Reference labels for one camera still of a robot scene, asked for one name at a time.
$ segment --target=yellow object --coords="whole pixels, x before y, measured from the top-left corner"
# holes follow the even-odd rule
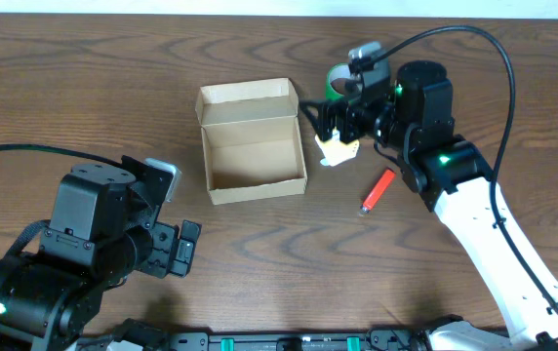
[[[325,142],[315,137],[318,147],[322,150],[325,158],[320,161],[323,166],[337,166],[340,163],[350,160],[357,155],[359,150],[359,140],[354,140],[349,144],[339,141],[339,132],[334,130],[333,137]]]

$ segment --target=box flap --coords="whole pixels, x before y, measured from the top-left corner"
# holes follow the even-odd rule
[[[201,126],[296,117],[299,99],[288,78],[202,87],[195,110]]]
[[[231,189],[209,190],[214,205],[228,204],[241,201],[267,199],[284,195],[303,194],[307,179],[291,179],[273,184],[249,186]]]

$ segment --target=green object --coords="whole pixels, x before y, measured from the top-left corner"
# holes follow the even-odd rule
[[[0,303],[0,314],[6,313],[6,306],[3,303]]]
[[[220,351],[233,351],[233,339],[223,339],[220,341]]]
[[[331,82],[338,78],[350,79],[350,71],[348,70],[348,64],[340,63],[336,64],[331,68],[329,73],[327,73],[327,83],[325,85],[325,97],[331,100],[336,100],[342,98],[343,95],[336,92],[336,90],[331,86]]]
[[[439,157],[439,162],[442,163],[442,165],[446,165],[448,163],[448,161],[450,161],[451,158],[446,156],[446,155],[442,155]]]
[[[346,343],[348,344],[348,351],[361,351],[359,337],[351,336],[346,339]]]

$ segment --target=green connector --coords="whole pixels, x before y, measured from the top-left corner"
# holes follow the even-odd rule
[[[346,339],[348,344],[348,351],[361,351],[361,344],[359,343],[359,337],[351,336]]]
[[[220,341],[220,351],[233,351],[235,347],[233,346],[233,339],[223,339]]]

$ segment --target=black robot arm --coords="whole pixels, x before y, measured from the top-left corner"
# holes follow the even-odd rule
[[[380,57],[380,52],[373,55]],[[443,191],[456,192],[457,184],[475,177],[491,178],[492,170],[476,147],[454,134],[453,85],[443,65],[425,60],[406,63],[398,69],[394,84],[389,75],[365,79],[372,71],[388,68],[363,69],[356,75],[358,93],[300,103],[322,141],[337,130],[341,142],[371,137],[377,145],[391,148],[403,180],[430,211]]]
[[[173,165],[127,156],[120,167],[74,166],[51,221],[26,228],[0,260],[0,349],[65,349],[134,270],[185,277],[201,226],[156,220],[179,177]],[[40,231],[38,253],[22,253]]]

